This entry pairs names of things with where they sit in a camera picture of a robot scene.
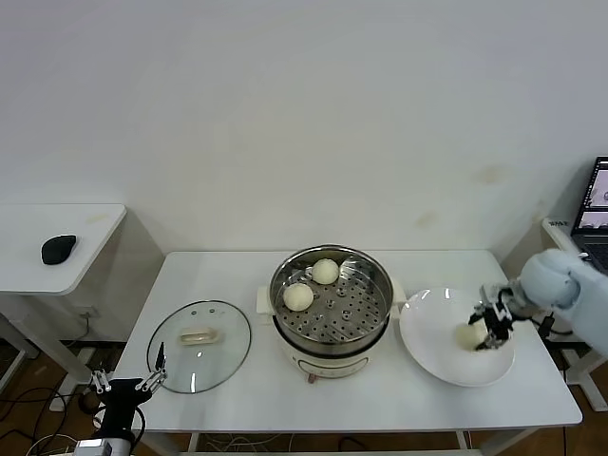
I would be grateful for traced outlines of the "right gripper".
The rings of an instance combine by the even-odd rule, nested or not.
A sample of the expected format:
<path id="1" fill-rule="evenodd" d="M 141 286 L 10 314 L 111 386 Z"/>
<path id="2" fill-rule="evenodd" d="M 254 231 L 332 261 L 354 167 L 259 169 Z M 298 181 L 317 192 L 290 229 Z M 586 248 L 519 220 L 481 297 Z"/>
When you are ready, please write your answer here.
<path id="1" fill-rule="evenodd" d="M 510 340 L 513 324 L 527 320 L 520 286 L 516 280 L 504 284 L 486 283 L 481 286 L 480 295 L 482 303 L 474 307 L 467 324 L 472 326 L 483 320 L 486 336 L 474 350 L 498 350 Z"/>

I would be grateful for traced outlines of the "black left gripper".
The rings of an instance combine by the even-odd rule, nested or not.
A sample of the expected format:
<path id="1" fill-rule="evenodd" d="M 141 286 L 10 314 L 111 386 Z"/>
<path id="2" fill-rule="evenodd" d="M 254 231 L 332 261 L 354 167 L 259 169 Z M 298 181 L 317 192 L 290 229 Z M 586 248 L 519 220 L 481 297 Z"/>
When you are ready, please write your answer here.
<path id="1" fill-rule="evenodd" d="M 101 424 L 102 438 L 133 438 L 132 424 L 136 408 L 148 400 L 167 378 L 164 343 L 161 342 L 151 374 L 146 378 L 112 379 L 105 369 L 91 373 L 92 385 L 105 405 Z"/>

